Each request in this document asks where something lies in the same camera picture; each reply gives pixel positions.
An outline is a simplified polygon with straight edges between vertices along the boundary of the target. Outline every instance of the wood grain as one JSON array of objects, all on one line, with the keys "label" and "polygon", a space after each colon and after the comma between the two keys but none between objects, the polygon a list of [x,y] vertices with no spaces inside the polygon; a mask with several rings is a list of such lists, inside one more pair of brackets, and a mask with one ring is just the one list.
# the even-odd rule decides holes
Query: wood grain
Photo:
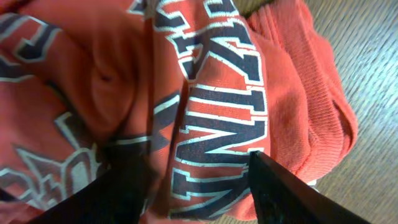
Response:
[{"label": "wood grain", "polygon": [[[263,1],[235,2],[247,14]],[[355,148],[317,188],[372,223],[398,223],[398,1],[306,2],[359,120]],[[214,223],[256,222],[224,216]]]}]

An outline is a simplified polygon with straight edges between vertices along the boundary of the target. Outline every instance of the folded garment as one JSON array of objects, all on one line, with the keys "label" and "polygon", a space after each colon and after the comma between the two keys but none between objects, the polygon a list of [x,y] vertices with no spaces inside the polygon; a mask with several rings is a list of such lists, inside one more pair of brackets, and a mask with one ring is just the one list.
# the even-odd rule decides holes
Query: folded garment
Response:
[{"label": "folded garment", "polygon": [[0,202],[0,222],[23,223],[140,155],[158,178],[142,223],[252,220],[251,151],[309,182],[356,141],[302,0],[247,20],[232,0],[7,0],[0,11],[0,188],[19,200]]}]

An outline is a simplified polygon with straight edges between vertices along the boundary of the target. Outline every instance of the fleece fabric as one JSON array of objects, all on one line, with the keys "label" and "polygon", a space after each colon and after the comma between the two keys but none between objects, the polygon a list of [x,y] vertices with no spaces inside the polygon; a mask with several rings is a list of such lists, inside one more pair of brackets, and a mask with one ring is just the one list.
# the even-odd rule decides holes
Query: fleece fabric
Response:
[{"label": "fleece fabric", "polygon": [[145,155],[142,223],[256,218],[262,151],[305,182],[358,125],[302,0],[250,18],[232,0],[0,2],[1,223],[24,223]]}]

